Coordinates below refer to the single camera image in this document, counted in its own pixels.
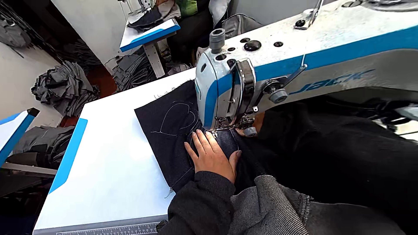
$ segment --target white wall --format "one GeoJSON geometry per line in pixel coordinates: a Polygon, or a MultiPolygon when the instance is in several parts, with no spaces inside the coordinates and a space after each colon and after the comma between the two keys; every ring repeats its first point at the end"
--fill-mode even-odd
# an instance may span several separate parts
{"type": "Polygon", "coordinates": [[[28,108],[41,112],[33,120],[33,126],[57,126],[61,121],[52,106],[43,105],[31,93],[36,78],[52,69],[58,62],[40,49],[19,49],[24,59],[10,47],[0,43],[0,120],[28,108]]]}
{"type": "Polygon", "coordinates": [[[129,13],[127,5],[117,0],[51,1],[111,72],[116,66],[116,62],[111,59],[124,55],[119,46],[125,30],[125,17],[129,13]]]}
{"type": "MultiPolygon", "coordinates": [[[[324,0],[324,4],[333,1],[324,0]]],[[[233,0],[231,13],[243,13],[263,25],[268,25],[314,8],[317,2],[318,0],[233,0]]]]}

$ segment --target fingers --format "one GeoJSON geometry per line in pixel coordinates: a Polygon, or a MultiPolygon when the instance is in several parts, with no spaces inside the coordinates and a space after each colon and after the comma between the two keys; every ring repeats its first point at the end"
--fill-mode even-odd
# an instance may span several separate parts
{"type": "Polygon", "coordinates": [[[236,174],[236,172],[237,172],[237,162],[238,162],[238,159],[241,157],[241,154],[242,154],[242,151],[238,150],[238,151],[233,152],[231,154],[231,156],[229,157],[229,163],[232,167],[232,171],[234,172],[235,176],[237,175],[236,174]]]}
{"type": "Polygon", "coordinates": [[[197,137],[195,132],[191,133],[191,138],[193,139],[193,143],[196,146],[196,150],[199,156],[205,155],[206,154],[205,149],[203,149],[203,146],[200,143],[199,138],[197,137]]]}
{"type": "Polygon", "coordinates": [[[244,129],[235,128],[235,130],[237,131],[237,133],[238,133],[240,136],[245,137],[245,134],[244,134],[244,129]]]}
{"type": "Polygon", "coordinates": [[[196,153],[190,147],[188,142],[184,142],[184,147],[186,148],[187,153],[191,156],[191,159],[193,160],[194,165],[196,165],[196,161],[199,159],[199,157],[196,155],[196,153]]]}
{"type": "Polygon", "coordinates": [[[219,147],[219,144],[218,144],[218,142],[216,142],[216,140],[213,137],[212,133],[210,133],[209,131],[207,131],[205,134],[206,134],[206,138],[208,139],[208,142],[209,142],[210,146],[212,147],[212,150],[215,153],[222,152],[221,147],[219,147]]]}
{"type": "Polygon", "coordinates": [[[210,146],[210,144],[209,144],[208,140],[206,139],[205,135],[203,134],[203,132],[201,130],[197,129],[196,134],[197,134],[197,137],[199,138],[199,141],[200,141],[203,149],[205,150],[205,153],[213,152],[213,149],[210,146]]]}

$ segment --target jack logo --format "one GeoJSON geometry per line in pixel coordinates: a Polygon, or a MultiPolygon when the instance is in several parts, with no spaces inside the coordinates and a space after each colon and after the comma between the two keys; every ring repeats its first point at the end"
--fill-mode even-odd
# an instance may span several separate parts
{"type": "Polygon", "coordinates": [[[315,90],[321,87],[327,87],[327,86],[333,86],[336,84],[340,84],[342,82],[348,82],[350,80],[358,80],[363,78],[363,75],[366,73],[369,73],[371,71],[374,71],[375,69],[371,69],[371,70],[367,70],[364,72],[360,72],[360,73],[355,73],[355,74],[347,74],[344,76],[340,76],[334,79],[327,79],[327,80],[323,80],[323,81],[319,81],[319,82],[315,82],[315,83],[309,83],[304,85],[300,90],[296,91],[296,92],[292,92],[291,94],[297,94],[297,93],[301,93],[304,91],[310,91],[310,90],[315,90]]]}

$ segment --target table leg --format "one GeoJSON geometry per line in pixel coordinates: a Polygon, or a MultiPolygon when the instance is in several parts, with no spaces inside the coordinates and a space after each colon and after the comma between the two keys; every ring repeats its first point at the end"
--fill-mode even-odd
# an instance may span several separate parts
{"type": "Polygon", "coordinates": [[[151,63],[151,66],[153,67],[156,77],[162,77],[165,72],[163,66],[161,65],[160,57],[154,44],[144,45],[144,49],[151,63]]]}

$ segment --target floor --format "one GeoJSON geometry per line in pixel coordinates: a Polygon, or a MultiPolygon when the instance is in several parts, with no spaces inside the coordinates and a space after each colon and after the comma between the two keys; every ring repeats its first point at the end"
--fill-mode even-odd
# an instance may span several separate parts
{"type": "MultiPolygon", "coordinates": [[[[100,66],[87,74],[87,79],[91,85],[99,86],[100,98],[110,96],[116,91],[116,84],[113,77],[104,66],[100,66]]],[[[64,117],[59,124],[60,127],[75,126],[78,117],[64,117]]]]}

